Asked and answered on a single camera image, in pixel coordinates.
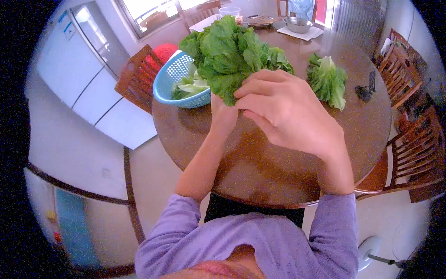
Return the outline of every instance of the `lettuce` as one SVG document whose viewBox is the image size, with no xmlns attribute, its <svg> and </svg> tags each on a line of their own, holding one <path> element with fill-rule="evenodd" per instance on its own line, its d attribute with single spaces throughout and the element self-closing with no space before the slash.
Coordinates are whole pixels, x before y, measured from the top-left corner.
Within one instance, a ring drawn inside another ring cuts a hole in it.
<svg viewBox="0 0 446 279">
<path fill-rule="evenodd" d="M 308 59 L 307 78 L 310 87 L 321 101 L 341 111 L 345 107 L 344 92 L 347 74 L 337 67 L 331 56 L 320 58 L 313 53 Z"/>
<path fill-rule="evenodd" d="M 178 47 L 194 59 L 197 74 L 229 106 L 235 105 L 234 91 L 251 73 L 282 69 L 294 74 L 283 50 L 270 48 L 253 28 L 238 26 L 231 16 L 214 21 L 202 32 L 193 31 Z"/>
<path fill-rule="evenodd" d="M 180 100 L 191 97 L 209 88 L 207 80 L 202 79 L 197 73 L 197 67 L 190 62 L 188 65 L 189 75 L 182 77 L 181 80 L 173 84 L 172 100 Z"/>
</svg>

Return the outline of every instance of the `wooden table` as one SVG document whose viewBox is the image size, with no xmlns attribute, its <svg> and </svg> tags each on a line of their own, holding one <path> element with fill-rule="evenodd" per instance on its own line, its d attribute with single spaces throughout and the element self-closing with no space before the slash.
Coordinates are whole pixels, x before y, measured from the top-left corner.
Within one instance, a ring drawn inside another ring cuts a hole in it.
<svg viewBox="0 0 446 279">
<path fill-rule="evenodd" d="M 343 127 L 355 181 L 361 180 L 381 157 L 391 126 L 390 99 L 384 82 L 366 54 L 327 28 L 309 42 L 276 32 L 256 31 L 270 46 L 280 47 L 306 79 L 308 57 L 332 56 L 348 74 L 345 109 L 327 111 Z M 376 93 L 368 103 L 355 93 L 356 85 L 368 85 L 376 71 Z M 211 106 L 182 109 L 153 102 L 153 118 L 166 152 L 184 170 L 203 143 L 211 126 Z M 212 191 L 231 200 L 270 208 L 299 208 L 317 203 L 317 175 L 322 161 L 300 151 L 270 144 L 249 119 L 240 117 L 227 141 Z"/>
</svg>

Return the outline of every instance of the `white refrigerator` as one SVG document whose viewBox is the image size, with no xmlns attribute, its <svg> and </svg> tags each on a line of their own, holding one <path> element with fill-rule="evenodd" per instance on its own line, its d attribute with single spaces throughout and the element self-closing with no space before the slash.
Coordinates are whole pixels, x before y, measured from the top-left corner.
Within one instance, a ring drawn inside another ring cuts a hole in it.
<svg viewBox="0 0 446 279">
<path fill-rule="evenodd" d="M 63 11 L 50 28 L 37 72 L 62 102 L 130 149 L 154 137 L 152 115 L 114 90 L 129 55 L 96 2 Z"/>
</svg>

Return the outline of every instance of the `light switch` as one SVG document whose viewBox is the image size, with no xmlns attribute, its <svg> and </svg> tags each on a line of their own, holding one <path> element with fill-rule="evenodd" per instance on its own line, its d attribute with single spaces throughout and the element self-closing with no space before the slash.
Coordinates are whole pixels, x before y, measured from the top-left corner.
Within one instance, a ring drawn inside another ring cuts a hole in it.
<svg viewBox="0 0 446 279">
<path fill-rule="evenodd" d="M 104 178 L 110 178 L 110 170 L 109 169 L 102 169 L 102 176 Z"/>
</svg>

